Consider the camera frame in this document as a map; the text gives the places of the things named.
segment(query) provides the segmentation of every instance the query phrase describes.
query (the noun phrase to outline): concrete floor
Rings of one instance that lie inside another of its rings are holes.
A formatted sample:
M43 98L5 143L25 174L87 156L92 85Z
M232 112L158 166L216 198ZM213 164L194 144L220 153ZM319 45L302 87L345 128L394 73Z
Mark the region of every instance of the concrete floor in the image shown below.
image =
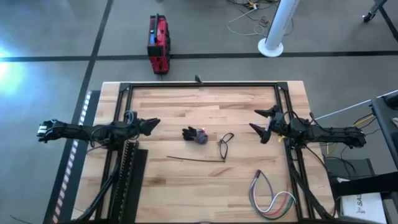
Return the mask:
M107 0L21 0L0 2L0 57L87 56L93 51ZM286 52L365 52L398 50L383 17L369 24L361 16L372 0L302 0L294 30L284 37ZM385 8L398 26L394 9ZM173 54L257 53L259 36L228 32L226 22L241 13L224 0L114 0L98 55L146 54L149 15L165 14ZM253 12L273 18L275 8ZM252 32L244 17L233 24ZM217 58L172 60L164 80L303 80L314 114L323 115L397 89L397 56ZM58 169L64 141L39 144L38 124L57 118L71 121L88 61L0 62L0 223L19 223L10 215L41 223ZM148 60L97 61L88 85L104 81L158 80ZM358 107L323 119L324 125L350 125L366 114ZM368 132L377 124L367 128ZM376 173L395 170L380 133L344 158L368 157ZM335 155L340 155L338 148Z

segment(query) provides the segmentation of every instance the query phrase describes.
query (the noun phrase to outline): white pole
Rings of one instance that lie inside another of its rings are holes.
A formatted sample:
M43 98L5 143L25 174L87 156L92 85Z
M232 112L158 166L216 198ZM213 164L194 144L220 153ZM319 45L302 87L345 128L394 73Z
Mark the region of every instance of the white pole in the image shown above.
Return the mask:
M271 28L268 32L268 36L261 39L258 44L260 53L267 57L278 57L282 54L284 51L282 38L299 2L300 0L280 1L274 21L272 21Z

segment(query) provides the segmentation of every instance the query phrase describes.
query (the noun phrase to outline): wooden table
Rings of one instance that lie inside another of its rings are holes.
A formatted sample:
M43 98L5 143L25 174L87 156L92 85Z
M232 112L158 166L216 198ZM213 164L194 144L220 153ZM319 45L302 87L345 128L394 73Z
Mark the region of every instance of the wooden table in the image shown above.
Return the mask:
M303 82L288 85L294 111L300 117L309 117ZM119 83L103 84L95 124L112 122L118 90ZM136 222L265 222L248 199L255 172L260 169L268 176L274 192L287 190L287 186L292 191L283 143L272 134L267 144L260 144L259 136L248 125L265 126L267 120L253 110L274 104L274 90L268 87L134 88L131 109L138 112L139 118L162 120L151 136L139 138L140 148L148 149L149 154ZM182 128L188 125L205 128L208 143L201 146L184 141ZM217 142L227 132L235 137L228 143L225 163L167 158L220 159ZM322 158L316 144L309 146ZM98 193L105 155L103 149L87 154L72 218L81 215ZM332 211L333 197L324 168L307 150L303 157L311 191L327 211ZM303 193L299 192L307 216ZM264 180L260 180L256 195L263 208L270 204L271 191ZM272 210L278 209L282 201L283 197L278 198ZM297 220L294 208L291 210L284 221Z

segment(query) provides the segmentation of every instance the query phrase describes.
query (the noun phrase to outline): dark glove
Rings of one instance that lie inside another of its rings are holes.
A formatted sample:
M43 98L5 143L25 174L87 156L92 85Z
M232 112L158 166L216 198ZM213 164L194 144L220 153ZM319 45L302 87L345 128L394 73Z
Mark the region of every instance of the dark glove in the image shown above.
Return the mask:
M203 129L195 129L188 127L188 129L182 129L182 136L186 141L195 141L199 144L206 144L208 136Z

